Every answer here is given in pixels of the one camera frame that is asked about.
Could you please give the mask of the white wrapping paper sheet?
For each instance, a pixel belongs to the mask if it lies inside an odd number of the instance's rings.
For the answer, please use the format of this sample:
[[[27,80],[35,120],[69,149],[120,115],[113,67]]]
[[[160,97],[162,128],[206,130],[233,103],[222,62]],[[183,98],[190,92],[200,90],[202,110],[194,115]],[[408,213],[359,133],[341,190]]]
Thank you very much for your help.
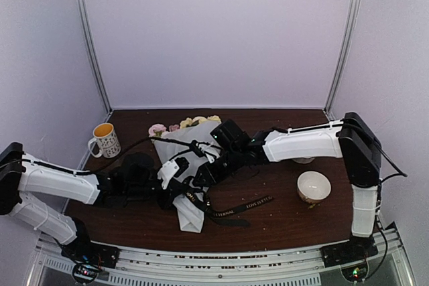
[[[193,140],[198,142],[209,143],[210,145],[216,145],[216,141],[210,135],[210,132],[220,125],[220,121],[204,121],[194,127],[187,127],[184,129],[178,129],[173,132],[166,132],[162,134],[164,139],[175,139],[181,142],[191,143]],[[167,143],[155,140],[154,145],[161,163],[165,163],[175,154],[184,151],[187,147],[178,145],[175,143]],[[189,162],[189,168],[178,177],[178,181],[182,182],[188,176],[195,176],[197,169],[200,165],[207,162],[206,157],[198,157],[193,152],[184,153],[182,157],[185,157]],[[175,207],[180,230],[183,232],[201,233],[204,224],[204,212],[199,210],[192,202],[183,194],[177,196],[172,202]]]

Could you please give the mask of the large yellow flower bunch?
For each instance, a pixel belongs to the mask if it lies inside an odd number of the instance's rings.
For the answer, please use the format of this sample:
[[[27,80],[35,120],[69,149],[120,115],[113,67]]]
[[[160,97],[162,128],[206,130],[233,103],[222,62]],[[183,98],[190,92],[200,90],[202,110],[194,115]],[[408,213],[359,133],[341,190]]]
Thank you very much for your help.
[[[180,129],[185,129],[188,127],[195,127],[201,123],[207,122],[207,121],[214,121],[214,122],[221,122],[221,118],[218,115],[213,115],[209,117],[203,117],[203,116],[197,116],[194,118],[186,118],[183,121],[180,122]]]

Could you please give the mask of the pink flower stem two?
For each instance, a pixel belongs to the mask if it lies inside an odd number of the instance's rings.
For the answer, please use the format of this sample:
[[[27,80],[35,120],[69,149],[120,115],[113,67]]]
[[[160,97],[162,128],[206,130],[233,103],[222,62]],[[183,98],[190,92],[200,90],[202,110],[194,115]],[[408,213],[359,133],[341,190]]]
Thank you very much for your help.
[[[167,134],[167,133],[171,133],[174,131],[177,131],[180,129],[180,125],[170,125],[170,126],[165,126],[163,124],[157,123],[152,125],[149,129],[148,129],[148,135],[149,137],[162,137],[163,135]]]

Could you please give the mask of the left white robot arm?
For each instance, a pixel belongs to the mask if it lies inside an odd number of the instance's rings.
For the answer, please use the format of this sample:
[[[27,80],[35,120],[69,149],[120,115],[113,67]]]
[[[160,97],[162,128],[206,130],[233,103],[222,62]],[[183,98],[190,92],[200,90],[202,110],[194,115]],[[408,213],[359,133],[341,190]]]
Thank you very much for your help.
[[[125,207],[150,198],[176,197],[168,185],[189,166],[184,157],[167,161],[159,170],[144,153],[127,155],[109,173],[78,171],[44,162],[13,142],[1,152],[1,214],[14,216],[56,239],[82,262],[96,256],[84,223],[60,214],[34,196],[60,196],[100,208]]]

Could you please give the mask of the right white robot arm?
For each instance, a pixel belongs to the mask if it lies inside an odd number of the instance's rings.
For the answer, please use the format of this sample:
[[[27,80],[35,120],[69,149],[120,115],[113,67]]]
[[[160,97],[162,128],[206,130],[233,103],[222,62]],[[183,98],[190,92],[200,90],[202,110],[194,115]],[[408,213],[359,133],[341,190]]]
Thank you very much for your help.
[[[220,146],[221,154],[198,167],[193,180],[198,187],[214,186],[243,166],[297,158],[341,158],[353,189],[354,237],[345,243],[343,252],[355,261],[369,250],[380,182],[381,143],[357,113],[313,127],[272,128],[253,137],[228,119],[210,135]]]

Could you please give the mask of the patterned white mug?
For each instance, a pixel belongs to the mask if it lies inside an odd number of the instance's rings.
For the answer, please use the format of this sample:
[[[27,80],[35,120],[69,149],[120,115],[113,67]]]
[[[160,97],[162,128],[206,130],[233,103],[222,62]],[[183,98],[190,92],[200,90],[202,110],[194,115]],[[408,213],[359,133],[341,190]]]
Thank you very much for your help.
[[[102,123],[93,130],[93,137],[88,141],[89,153],[94,158],[112,159],[121,152],[115,128],[111,123]]]

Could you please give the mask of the white scalloped bowl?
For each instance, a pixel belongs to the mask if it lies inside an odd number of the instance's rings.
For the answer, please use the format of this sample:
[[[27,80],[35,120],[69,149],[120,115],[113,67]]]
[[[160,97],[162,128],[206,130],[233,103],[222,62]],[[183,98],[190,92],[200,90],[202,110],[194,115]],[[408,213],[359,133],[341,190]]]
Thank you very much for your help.
[[[295,158],[293,159],[294,162],[299,164],[309,164],[314,161],[314,157],[301,157],[301,158]]]

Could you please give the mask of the plain white round bowl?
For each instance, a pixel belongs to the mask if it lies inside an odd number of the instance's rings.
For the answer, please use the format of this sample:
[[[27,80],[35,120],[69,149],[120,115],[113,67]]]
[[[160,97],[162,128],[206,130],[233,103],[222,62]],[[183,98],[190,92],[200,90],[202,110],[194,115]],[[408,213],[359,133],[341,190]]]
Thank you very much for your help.
[[[300,199],[308,204],[317,204],[325,200],[331,190],[328,178],[317,171],[306,171],[297,179],[297,193]]]

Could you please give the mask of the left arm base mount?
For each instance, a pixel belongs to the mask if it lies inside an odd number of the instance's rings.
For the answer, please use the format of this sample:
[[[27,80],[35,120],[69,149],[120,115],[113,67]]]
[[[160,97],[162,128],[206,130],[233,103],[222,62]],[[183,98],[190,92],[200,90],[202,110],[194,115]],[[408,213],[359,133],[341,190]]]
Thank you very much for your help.
[[[61,255],[74,263],[71,275],[79,285],[92,283],[106,268],[114,269],[119,259],[119,248],[92,242],[85,230],[78,230],[69,244],[56,243]]]

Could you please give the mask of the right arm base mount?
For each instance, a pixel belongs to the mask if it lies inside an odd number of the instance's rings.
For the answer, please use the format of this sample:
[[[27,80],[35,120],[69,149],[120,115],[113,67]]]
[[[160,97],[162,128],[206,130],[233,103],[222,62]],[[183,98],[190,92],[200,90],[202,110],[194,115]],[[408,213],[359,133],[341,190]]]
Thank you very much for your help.
[[[371,234],[369,237],[351,235],[344,242],[323,246],[320,253],[325,268],[340,268],[346,281],[359,283],[370,275],[369,257],[379,251]]]

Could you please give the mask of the aluminium front rail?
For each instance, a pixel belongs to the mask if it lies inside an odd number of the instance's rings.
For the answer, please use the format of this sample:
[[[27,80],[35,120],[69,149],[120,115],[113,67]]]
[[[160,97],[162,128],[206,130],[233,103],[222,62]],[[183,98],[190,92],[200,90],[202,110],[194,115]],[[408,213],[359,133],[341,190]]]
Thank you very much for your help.
[[[352,285],[352,272],[367,264],[363,285],[415,285],[398,231],[374,235],[378,254],[328,267],[320,245],[244,253],[183,253],[119,247],[113,268],[91,285]]]

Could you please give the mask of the right aluminium corner post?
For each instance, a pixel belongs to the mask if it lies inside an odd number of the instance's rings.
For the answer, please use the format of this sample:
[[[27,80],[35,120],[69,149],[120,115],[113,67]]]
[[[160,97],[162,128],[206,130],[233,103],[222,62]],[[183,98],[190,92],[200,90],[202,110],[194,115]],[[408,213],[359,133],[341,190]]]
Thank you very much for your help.
[[[345,66],[347,65],[347,58],[351,49],[352,38],[358,19],[360,7],[361,0],[350,0],[339,57],[336,63],[336,68],[334,71],[330,90],[328,92],[328,97],[324,106],[324,113],[329,120],[335,119],[333,113],[334,100],[339,91],[341,78],[343,76],[343,72],[345,71]]]

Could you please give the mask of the aluminium corner post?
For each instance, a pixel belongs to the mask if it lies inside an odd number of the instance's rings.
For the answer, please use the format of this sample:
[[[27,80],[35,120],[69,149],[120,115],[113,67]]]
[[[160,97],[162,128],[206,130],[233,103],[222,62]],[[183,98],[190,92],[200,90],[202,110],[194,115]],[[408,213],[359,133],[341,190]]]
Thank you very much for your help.
[[[334,100],[339,91],[341,78],[343,76],[343,72],[345,71],[345,66],[347,65],[347,58],[351,49],[352,38],[358,19],[360,7],[361,0],[350,0],[339,57],[336,63],[336,68],[334,71],[330,90],[328,92],[328,97],[324,106],[324,113],[329,120],[335,119],[333,113]]]
[[[101,70],[99,67],[99,61],[97,58],[97,53],[95,49],[95,44],[93,40],[93,35],[90,29],[90,21],[88,18],[88,12],[86,9],[86,1],[85,0],[76,0],[77,6],[78,6],[78,12],[80,16],[80,23],[82,27],[83,37],[84,37],[84,43],[85,48],[90,64],[90,69],[93,74],[95,85],[98,90],[98,93],[100,95],[103,108],[107,114],[110,114],[113,112],[113,109],[111,107],[111,103],[107,94],[107,89],[105,86],[105,83],[103,81],[103,77],[101,74]]]

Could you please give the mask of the left aluminium corner post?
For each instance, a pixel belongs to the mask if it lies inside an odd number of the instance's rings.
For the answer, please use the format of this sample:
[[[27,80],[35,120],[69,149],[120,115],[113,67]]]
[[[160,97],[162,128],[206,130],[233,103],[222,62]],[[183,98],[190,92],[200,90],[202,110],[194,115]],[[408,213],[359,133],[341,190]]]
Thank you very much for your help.
[[[86,9],[86,1],[85,0],[76,0],[77,6],[78,6],[78,12],[80,16],[80,23],[82,27],[83,37],[84,37],[84,43],[85,48],[90,64],[90,69],[93,74],[95,85],[98,90],[98,93],[100,95],[103,108],[107,114],[110,114],[113,112],[113,109],[111,107],[111,103],[107,94],[107,89],[105,86],[105,83],[103,81],[103,77],[101,74],[101,70],[99,67],[99,61],[97,58],[97,53],[95,49],[95,44],[93,40],[93,35],[90,29],[90,21],[88,18],[88,12]]]

